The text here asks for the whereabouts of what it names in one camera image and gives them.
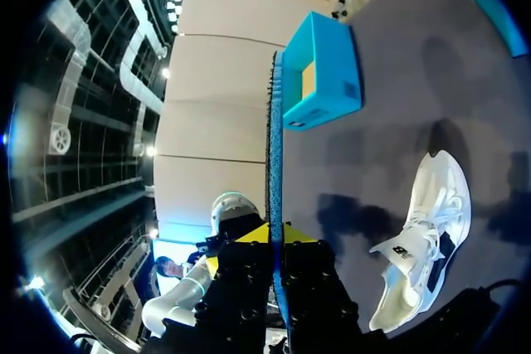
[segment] ceiling light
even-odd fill
[[[26,286],[26,290],[42,289],[44,288],[44,279],[42,277],[34,276],[32,281]]]
[[[161,73],[163,74],[164,78],[169,78],[168,68],[164,68]],[[155,155],[157,155],[157,149],[153,145],[147,147],[146,155],[148,155],[149,157],[154,157]]]
[[[153,228],[150,232],[149,232],[149,238],[151,238],[152,240],[156,239],[158,237],[158,230],[156,228]]]

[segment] black cable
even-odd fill
[[[73,345],[76,340],[79,340],[79,339],[93,339],[93,340],[98,340],[95,338],[95,336],[93,335],[90,335],[89,333],[77,333],[76,335],[72,335],[72,337],[70,339],[68,339],[68,345]]]
[[[493,284],[487,286],[485,290],[490,293],[493,290],[503,286],[520,286],[520,281],[517,279],[502,279],[501,281],[494,282]]]

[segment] shoelace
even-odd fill
[[[428,227],[423,237],[429,242],[428,257],[432,260],[443,258],[440,251],[440,229],[448,221],[462,214],[463,200],[455,194],[455,190],[442,188],[439,190],[435,205],[428,211],[414,211],[411,218],[404,224],[406,228]]]

